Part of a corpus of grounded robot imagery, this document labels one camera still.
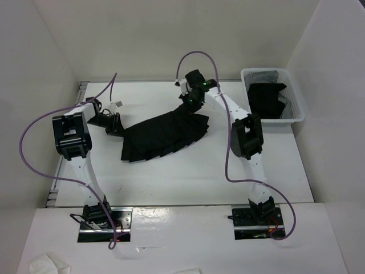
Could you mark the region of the black pleated skirt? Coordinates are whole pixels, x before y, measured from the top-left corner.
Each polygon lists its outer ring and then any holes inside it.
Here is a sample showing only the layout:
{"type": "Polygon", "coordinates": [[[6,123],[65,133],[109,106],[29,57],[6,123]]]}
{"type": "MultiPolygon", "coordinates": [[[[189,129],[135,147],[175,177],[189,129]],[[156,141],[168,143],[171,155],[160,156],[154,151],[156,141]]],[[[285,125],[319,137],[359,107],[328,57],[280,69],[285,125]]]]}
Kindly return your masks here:
{"type": "Polygon", "coordinates": [[[135,124],[124,131],[121,160],[132,163],[175,153],[203,138],[208,122],[208,116],[192,113],[181,104],[173,111],[135,124]]]}

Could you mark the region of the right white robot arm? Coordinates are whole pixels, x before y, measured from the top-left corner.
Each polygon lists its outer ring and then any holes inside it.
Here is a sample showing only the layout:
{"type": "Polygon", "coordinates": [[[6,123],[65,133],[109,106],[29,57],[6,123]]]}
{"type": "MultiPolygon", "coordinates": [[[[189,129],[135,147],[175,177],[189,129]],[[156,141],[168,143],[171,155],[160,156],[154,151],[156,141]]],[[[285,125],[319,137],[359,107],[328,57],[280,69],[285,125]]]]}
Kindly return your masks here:
{"type": "Polygon", "coordinates": [[[241,161],[246,178],[252,184],[249,190],[250,219],[256,224],[266,224],[275,209],[274,199],[265,184],[262,165],[263,133],[261,120],[241,108],[221,91],[214,80],[206,80],[199,70],[193,70],[175,81],[180,88],[179,98],[192,111],[203,105],[211,106],[228,121],[228,153],[232,152],[241,161]]]}

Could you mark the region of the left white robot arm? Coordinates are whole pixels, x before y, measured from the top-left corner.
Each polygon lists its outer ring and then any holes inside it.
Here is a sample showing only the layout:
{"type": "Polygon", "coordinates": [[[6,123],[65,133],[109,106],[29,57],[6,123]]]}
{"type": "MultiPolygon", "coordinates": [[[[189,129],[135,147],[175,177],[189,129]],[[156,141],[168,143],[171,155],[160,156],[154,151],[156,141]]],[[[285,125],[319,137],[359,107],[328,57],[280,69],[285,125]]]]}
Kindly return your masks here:
{"type": "Polygon", "coordinates": [[[52,118],[55,147],[71,165],[76,179],[85,183],[82,218],[86,225],[107,228],[113,223],[113,213],[100,188],[91,162],[92,140],[88,125],[105,129],[107,135],[122,137],[124,128],[115,106],[102,109],[97,99],[88,98],[69,112],[52,118]]]}

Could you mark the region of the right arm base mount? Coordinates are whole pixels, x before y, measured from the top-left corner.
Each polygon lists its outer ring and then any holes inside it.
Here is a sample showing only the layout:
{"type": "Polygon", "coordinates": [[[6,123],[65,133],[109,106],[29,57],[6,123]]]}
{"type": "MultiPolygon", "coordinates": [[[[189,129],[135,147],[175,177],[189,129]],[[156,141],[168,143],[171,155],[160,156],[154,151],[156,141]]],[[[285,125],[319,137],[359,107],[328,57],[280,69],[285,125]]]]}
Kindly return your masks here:
{"type": "Polygon", "coordinates": [[[263,223],[254,220],[247,205],[232,207],[232,213],[228,216],[228,219],[233,222],[236,240],[282,238],[286,236],[279,207],[276,207],[274,212],[264,219],[263,223]]]}

